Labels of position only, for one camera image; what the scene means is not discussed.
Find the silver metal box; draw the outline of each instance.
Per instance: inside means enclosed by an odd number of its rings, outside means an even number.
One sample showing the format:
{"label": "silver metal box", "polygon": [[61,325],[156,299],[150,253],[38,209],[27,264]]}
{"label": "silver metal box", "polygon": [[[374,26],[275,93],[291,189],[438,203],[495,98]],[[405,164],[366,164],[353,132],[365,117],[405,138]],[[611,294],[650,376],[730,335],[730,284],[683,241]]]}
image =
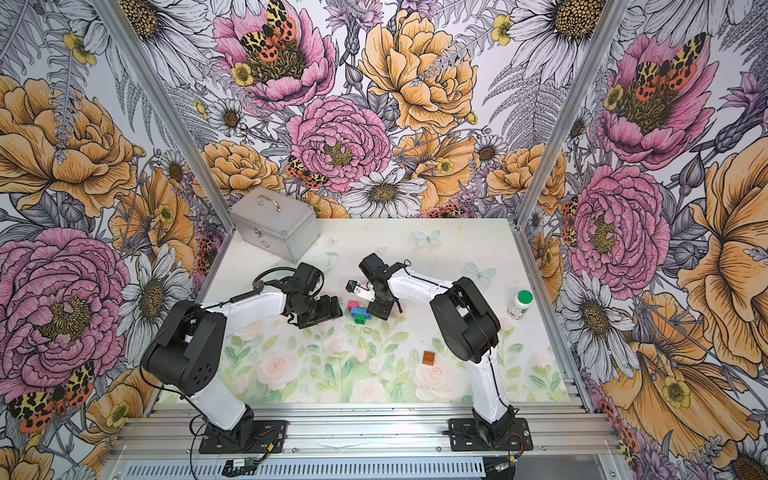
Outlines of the silver metal box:
{"label": "silver metal box", "polygon": [[230,215],[246,242],[294,263],[320,236],[312,206],[262,187],[234,204]]}

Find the toy block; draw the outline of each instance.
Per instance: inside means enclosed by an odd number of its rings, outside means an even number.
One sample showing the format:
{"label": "toy block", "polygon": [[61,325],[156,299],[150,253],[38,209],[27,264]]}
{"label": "toy block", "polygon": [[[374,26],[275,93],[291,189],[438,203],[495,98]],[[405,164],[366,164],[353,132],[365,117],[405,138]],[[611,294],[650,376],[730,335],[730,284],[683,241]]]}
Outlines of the toy block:
{"label": "toy block", "polygon": [[435,365],[435,354],[433,352],[424,352],[422,363],[424,365]]}

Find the floral wallpaper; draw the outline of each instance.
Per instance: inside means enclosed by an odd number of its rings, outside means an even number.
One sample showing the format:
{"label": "floral wallpaper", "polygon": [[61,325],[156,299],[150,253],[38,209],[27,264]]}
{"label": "floral wallpaper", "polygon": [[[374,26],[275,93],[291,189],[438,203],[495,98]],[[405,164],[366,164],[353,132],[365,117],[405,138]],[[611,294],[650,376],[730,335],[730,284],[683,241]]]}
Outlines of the floral wallpaper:
{"label": "floral wallpaper", "polygon": [[[67,15],[121,83],[89,1]],[[120,0],[230,204],[323,218],[513,217],[604,3]]]}
{"label": "floral wallpaper", "polygon": [[768,478],[767,15],[634,2],[525,223],[638,480]]}
{"label": "floral wallpaper", "polygon": [[227,232],[87,3],[0,18],[0,476],[91,480]]}

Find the black mounting plate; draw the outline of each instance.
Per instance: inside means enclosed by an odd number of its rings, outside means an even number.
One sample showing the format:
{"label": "black mounting plate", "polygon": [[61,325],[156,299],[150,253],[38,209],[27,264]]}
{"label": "black mounting plate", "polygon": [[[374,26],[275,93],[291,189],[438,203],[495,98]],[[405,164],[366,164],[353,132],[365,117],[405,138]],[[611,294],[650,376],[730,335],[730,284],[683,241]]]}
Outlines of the black mounting plate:
{"label": "black mounting plate", "polygon": [[[283,451],[283,442],[285,442],[286,439],[287,425],[288,422],[285,420],[254,420],[254,435],[261,435],[264,432],[270,431],[271,429],[277,429],[280,431],[278,432],[275,430],[274,432],[267,433],[265,436],[261,437],[263,443],[259,440],[255,440],[250,448],[244,451],[238,450],[237,446],[234,445],[233,442],[225,439],[222,436],[219,436],[219,434],[216,433],[216,429],[208,425],[205,428],[205,436],[200,442],[200,453],[253,453],[257,456],[261,456],[264,453],[264,448],[269,446],[270,443],[275,445],[272,448],[272,452],[270,453],[281,453]],[[280,434],[280,432],[283,433],[283,437],[278,439],[277,436]]]}
{"label": "black mounting plate", "polygon": [[483,451],[504,451],[509,450],[512,453],[520,451],[520,439],[523,441],[524,450],[533,450],[533,439],[531,439],[531,430],[528,428],[528,421],[525,419],[515,419],[512,422],[510,432],[520,435],[507,435],[499,440],[497,448],[489,448],[478,437],[478,431],[475,427],[475,419],[450,419],[448,428],[451,431],[451,451],[452,452],[483,452]]}

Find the plastic bottle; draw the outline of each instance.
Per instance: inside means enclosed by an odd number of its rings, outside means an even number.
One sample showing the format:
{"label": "plastic bottle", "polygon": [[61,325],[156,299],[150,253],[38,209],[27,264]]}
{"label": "plastic bottle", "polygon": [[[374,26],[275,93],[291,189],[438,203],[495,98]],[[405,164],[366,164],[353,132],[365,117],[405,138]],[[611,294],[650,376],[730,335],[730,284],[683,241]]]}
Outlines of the plastic bottle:
{"label": "plastic bottle", "polygon": [[533,304],[533,293],[527,290],[520,290],[512,305],[509,306],[507,313],[513,319],[521,319],[531,307],[531,304]]}

